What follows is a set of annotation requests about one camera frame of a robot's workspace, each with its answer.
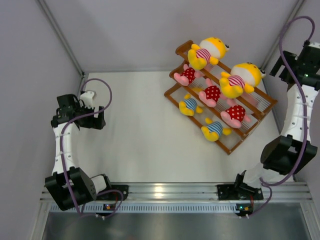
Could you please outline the yellow toy red stripes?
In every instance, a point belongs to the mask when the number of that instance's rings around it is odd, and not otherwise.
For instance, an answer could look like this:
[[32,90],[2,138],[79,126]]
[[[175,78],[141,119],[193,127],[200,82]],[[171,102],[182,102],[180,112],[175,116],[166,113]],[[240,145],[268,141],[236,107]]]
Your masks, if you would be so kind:
[[220,90],[225,97],[235,99],[243,93],[253,93],[265,76],[266,72],[255,64],[239,63],[232,67],[230,73],[220,73]]
[[187,59],[195,70],[202,70],[207,65],[217,65],[230,46],[218,37],[208,37],[200,42],[193,43],[188,50]]

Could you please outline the pink toy red dots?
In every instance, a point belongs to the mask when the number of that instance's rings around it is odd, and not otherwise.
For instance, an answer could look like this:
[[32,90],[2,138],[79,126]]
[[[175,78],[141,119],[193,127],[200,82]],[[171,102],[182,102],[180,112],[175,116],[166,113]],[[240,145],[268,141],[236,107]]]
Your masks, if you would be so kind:
[[229,108],[222,111],[220,116],[222,120],[234,129],[239,129],[242,127],[242,123],[250,123],[252,120],[250,116],[246,113],[246,109],[237,104],[234,99],[227,99],[227,104]]
[[198,93],[198,97],[206,106],[214,108],[220,99],[227,99],[227,97],[222,94],[220,88],[214,85],[210,78],[206,78],[205,83],[207,87]]

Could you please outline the yellow toy blue stripes shelf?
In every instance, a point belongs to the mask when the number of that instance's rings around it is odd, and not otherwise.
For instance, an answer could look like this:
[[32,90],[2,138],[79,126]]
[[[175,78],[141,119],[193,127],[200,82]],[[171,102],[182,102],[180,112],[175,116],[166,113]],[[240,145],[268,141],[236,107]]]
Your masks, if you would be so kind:
[[219,121],[213,121],[211,118],[205,119],[206,125],[201,127],[201,131],[205,139],[209,142],[216,142],[221,135],[228,136],[232,133],[232,129],[224,127]]

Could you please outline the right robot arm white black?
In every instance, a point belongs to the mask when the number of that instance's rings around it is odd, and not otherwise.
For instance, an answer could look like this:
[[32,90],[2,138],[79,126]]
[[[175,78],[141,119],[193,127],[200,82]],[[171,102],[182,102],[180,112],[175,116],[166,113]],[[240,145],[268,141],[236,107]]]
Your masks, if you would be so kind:
[[264,147],[260,163],[236,176],[233,192],[240,199],[257,193],[261,178],[267,182],[277,174],[287,176],[291,171],[296,174],[317,154],[309,127],[320,91],[320,45],[305,41],[299,55],[285,50],[282,53],[269,74],[287,83],[284,125],[280,136]]

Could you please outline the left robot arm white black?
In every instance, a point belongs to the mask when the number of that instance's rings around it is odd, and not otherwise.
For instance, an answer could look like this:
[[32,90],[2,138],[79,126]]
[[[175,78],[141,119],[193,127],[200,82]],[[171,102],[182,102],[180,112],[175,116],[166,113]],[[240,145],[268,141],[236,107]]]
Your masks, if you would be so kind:
[[57,97],[58,108],[50,124],[55,134],[55,158],[52,174],[45,187],[62,211],[95,201],[109,199],[113,187],[104,174],[89,177],[79,165],[78,137],[81,129],[102,130],[106,125],[104,108],[94,116],[96,93],[82,91],[80,97],[65,94]]

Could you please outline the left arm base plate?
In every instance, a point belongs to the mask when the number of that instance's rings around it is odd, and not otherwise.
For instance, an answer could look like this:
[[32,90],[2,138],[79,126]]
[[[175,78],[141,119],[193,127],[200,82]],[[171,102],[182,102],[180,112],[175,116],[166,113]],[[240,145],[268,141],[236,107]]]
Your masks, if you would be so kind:
[[113,184],[111,187],[100,191],[97,194],[97,201],[119,201],[121,200],[121,194],[123,199],[126,200],[129,195],[129,185],[126,184]]

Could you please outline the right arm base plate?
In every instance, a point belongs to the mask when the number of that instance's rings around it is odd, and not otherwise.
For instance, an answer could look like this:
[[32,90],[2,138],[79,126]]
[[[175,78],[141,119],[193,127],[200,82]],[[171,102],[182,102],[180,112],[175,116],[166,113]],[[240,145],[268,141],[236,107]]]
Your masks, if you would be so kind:
[[219,184],[217,185],[217,193],[220,201],[260,201],[264,199],[261,188],[253,188],[244,183],[239,186],[235,184]]

